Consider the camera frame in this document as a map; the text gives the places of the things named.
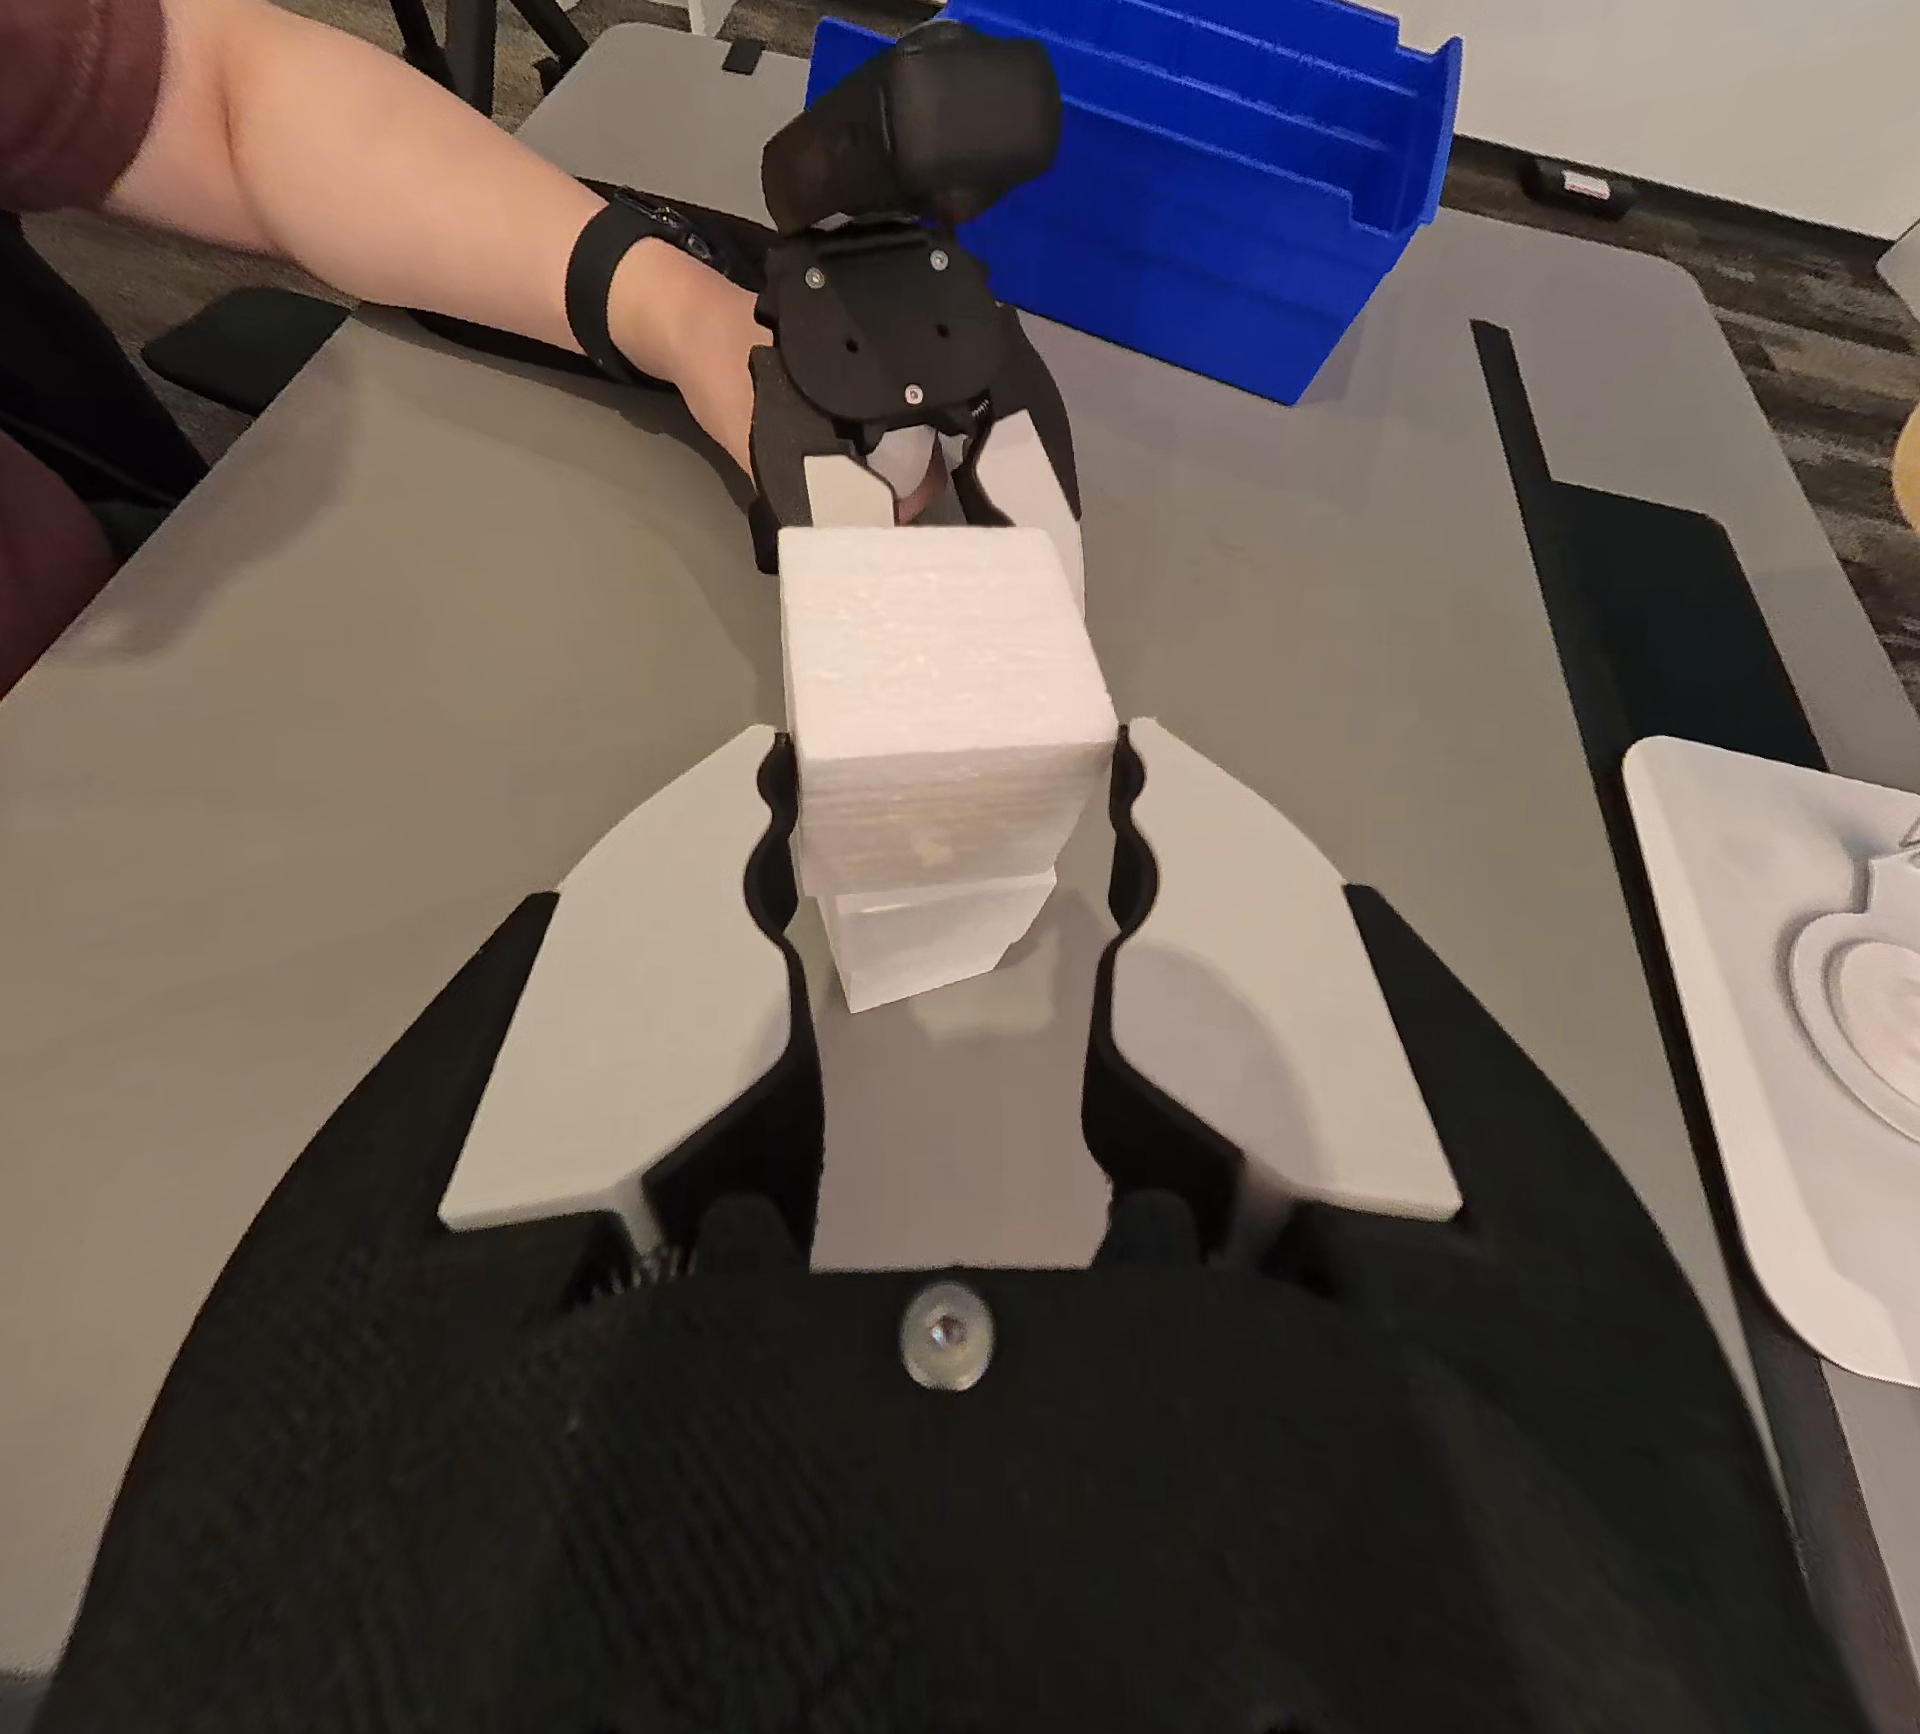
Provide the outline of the person's left hand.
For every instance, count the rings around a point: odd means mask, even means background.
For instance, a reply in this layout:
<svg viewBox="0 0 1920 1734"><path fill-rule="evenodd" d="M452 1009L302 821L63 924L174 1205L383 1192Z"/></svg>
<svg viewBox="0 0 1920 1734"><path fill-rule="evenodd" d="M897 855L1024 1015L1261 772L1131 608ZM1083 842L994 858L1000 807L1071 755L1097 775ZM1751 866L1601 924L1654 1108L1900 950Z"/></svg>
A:
<svg viewBox="0 0 1920 1734"><path fill-rule="evenodd" d="M752 475L755 354L773 347L756 295L716 268L674 254L666 262L662 376L694 422Z"/></svg>

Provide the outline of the white foam cube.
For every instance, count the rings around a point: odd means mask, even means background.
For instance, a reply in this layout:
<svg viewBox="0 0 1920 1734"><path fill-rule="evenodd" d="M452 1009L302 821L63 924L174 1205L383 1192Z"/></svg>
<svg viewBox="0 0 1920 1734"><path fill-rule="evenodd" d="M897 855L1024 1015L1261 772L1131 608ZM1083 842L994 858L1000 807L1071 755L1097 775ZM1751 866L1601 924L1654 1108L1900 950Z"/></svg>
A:
<svg viewBox="0 0 1920 1734"><path fill-rule="evenodd" d="M852 1015L991 974L1035 926L1056 869L984 882L821 895L828 950Z"/></svg>
<svg viewBox="0 0 1920 1734"><path fill-rule="evenodd" d="M1116 707L1048 534L779 538L803 882L816 899L1038 876L1113 762Z"/></svg>

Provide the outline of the black flat object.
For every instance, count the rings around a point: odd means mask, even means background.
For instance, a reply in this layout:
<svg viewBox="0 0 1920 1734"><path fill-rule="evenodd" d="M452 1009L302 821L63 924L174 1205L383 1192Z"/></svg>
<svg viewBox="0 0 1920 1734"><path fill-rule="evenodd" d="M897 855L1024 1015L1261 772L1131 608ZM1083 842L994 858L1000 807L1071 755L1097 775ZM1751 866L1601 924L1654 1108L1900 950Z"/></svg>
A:
<svg viewBox="0 0 1920 1734"><path fill-rule="evenodd" d="M156 379L255 422L350 317L322 297L240 287L146 343L140 359Z"/></svg>

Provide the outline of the wooden board document stand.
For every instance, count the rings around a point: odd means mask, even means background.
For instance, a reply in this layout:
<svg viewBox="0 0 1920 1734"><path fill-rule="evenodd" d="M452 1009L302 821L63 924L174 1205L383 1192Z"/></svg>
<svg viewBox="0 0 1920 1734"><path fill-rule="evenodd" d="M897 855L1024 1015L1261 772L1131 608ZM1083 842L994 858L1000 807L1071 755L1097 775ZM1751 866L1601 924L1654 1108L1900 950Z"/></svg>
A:
<svg viewBox="0 0 1920 1734"><path fill-rule="evenodd" d="M1917 1389L1917 762L1836 771L1720 519L1652 499L1628 821L1766 1301Z"/></svg>

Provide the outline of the person's left forearm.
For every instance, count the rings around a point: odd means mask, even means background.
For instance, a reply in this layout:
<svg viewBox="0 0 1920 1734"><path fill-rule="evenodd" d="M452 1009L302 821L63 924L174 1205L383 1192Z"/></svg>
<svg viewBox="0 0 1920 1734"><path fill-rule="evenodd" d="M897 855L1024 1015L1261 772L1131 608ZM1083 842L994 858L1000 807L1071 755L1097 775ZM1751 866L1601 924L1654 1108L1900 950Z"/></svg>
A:
<svg viewBox="0 0 1920 1734"><path fill-rule="evenodd" d="M612 205L369 42L265 0L159 0L156 113L106 210L363 303L577 347L575 248Z"/></svg>

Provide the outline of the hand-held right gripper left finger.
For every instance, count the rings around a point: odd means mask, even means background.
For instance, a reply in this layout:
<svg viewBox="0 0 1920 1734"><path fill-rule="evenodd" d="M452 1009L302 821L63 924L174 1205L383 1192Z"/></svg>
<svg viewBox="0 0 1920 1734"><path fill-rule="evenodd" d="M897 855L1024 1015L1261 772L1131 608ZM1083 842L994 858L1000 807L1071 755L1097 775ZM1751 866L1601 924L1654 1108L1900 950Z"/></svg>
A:
<svg viewBox="0 0 1920 1734"><path fill-rule="evenodd" d="M801 909L795 742L752 725L610 828L560 882L452 1164L456 1235L599 1215L688 1258L756 1194L818 1230L825 1088Z"/></svg>

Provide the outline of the blue plastic bin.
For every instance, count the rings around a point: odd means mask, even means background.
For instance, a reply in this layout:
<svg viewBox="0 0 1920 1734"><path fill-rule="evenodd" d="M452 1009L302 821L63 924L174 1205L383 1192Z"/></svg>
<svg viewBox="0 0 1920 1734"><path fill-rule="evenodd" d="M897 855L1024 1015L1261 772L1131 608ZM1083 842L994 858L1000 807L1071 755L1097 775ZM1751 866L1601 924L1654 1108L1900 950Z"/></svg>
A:
<svg viewBox="0 0 1920 1734"><path fill-rule="evenodd" d="M1296 405L1432 225L1464 42L1349 0L947 0L1051 54L1058 158L959 232L1002 303Z"/></svg>

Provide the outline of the black power adapter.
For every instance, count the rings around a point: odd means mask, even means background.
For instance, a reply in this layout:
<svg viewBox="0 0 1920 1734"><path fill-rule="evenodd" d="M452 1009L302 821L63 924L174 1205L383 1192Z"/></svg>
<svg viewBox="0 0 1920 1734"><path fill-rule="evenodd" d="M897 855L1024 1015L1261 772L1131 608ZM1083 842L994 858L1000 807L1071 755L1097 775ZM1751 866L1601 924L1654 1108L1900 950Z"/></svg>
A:
<svg viewBox="0 0 1920 1734"><path fill-rule="evenodd" d="M1519 156L1519 184L1542 209L1609 225L1627 221L1639 201L1624 179L1538 154Z"/></svg>

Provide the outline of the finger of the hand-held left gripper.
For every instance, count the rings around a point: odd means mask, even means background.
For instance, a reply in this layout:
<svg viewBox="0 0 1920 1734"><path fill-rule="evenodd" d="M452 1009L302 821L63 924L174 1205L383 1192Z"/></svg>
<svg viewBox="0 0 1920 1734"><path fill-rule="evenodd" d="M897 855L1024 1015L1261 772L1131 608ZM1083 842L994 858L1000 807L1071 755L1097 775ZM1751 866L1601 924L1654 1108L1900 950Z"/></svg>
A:
<svg viewBox="0 0 1920 1734"><path fill-rule="evenodd" d="M1028 409L987 429L973 457L973 485L1000 522L1048 537L1075 606L1085 613L1088 588L1081 511L1073 507Z"/></svg>
<svg viewBox="0 0 1920 1734"><path fill-rule="evenodd" d="M806 525L812 529L901 526L901 499L884 475L855 454L814 453L803 459Z"/></svg>

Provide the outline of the person in maroon shirt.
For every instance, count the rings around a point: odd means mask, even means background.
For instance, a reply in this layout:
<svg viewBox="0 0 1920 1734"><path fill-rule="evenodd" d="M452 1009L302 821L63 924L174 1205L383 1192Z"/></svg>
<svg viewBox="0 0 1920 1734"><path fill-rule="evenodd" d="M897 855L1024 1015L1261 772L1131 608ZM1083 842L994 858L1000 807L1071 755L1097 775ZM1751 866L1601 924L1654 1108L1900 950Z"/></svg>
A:
<svg viewBox="0 0 1920 1734"><path fill-rule="evenodd" d="M64 460L71 444L95 433L149 459L149 482L193 467L115 334L22 229L106 203L150 130L164 45L160 0L2 0L6 691L117 570L85 499L104 475Z"/></svg>

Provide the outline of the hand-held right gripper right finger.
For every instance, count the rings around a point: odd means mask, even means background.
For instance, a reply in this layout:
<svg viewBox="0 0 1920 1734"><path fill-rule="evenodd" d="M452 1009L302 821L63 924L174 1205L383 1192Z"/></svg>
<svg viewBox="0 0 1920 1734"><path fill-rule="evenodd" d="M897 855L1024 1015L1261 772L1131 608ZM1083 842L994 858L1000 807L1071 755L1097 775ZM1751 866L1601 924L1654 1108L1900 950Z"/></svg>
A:
<svg viewBox="0 0 1920 1734"><path fill-rule="evenodd" d="M1285 811L1155 718L1116 740L1083 1138L1115 1206L1178 1200L1255 1266L1307 1205L1450 1225L1464 1197L1349 885Z"/></svg>

